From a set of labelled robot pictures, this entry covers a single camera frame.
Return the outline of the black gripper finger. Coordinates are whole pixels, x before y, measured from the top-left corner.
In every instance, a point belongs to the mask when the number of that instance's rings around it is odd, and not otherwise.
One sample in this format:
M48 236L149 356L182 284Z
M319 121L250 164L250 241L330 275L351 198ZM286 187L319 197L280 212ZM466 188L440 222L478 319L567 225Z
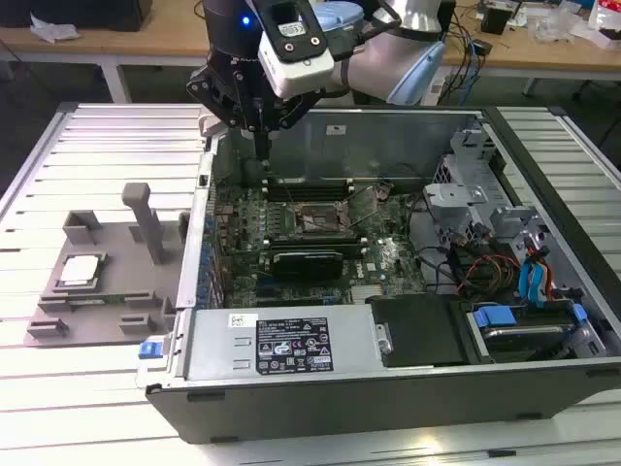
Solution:
M241 65L226 65L220 69L205 65L191 74L186 88L225 125L239 128L252 140L254 155L263 161L263 123L251 85L249 74Z
M272 147L272 136L277 136L281 129L290 129L300 120L324 95L323 89L282 99L269 96L262 108L262 163L268 164Z

